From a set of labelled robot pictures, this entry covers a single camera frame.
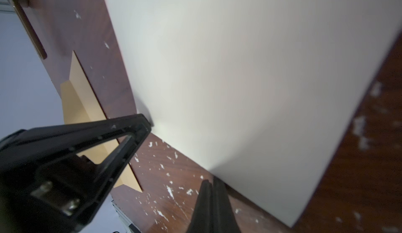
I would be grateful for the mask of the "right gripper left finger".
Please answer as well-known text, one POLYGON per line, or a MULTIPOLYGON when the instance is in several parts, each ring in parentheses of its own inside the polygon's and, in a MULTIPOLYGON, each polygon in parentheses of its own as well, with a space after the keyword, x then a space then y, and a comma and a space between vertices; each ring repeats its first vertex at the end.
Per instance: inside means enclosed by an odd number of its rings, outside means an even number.
POLYGON ((136 114, 3 138, 1 232, 80 232, 150 132, 145 116, 136 114))

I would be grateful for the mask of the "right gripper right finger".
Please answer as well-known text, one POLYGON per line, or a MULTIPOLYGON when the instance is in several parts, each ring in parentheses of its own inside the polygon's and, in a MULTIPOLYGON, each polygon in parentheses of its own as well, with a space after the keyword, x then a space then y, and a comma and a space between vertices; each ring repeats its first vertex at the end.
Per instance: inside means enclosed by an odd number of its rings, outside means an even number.
POLYGON ((225 183, 204 180, 196 200, 188 233, 239 233, 225 183))

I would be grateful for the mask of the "cream letter paper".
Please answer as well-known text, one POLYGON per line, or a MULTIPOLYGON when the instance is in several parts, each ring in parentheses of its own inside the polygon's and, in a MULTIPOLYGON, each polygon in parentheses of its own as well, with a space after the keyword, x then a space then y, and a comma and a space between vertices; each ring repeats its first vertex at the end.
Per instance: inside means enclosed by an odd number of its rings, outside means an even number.
POLYGON ((374 150, 374 82, 402 0, 105 0, 153 133, 294 226, 348 127, 374 150))

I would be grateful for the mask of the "tan paper envelope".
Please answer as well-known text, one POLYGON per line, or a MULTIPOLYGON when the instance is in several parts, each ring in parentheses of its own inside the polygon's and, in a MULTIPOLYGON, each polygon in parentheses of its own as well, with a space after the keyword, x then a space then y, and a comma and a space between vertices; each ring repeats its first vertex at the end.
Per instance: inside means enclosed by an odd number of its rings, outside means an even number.
MULTIPOLYGON (((60 85, 60 90, 65 124, 97 122, 106 119, 75 52, 72 52, 69 79, 60 85)), ((118 140, 114 139, 77 155, 80 157, 84 155, 93 163, 100 164, 118 145, 118 140)))

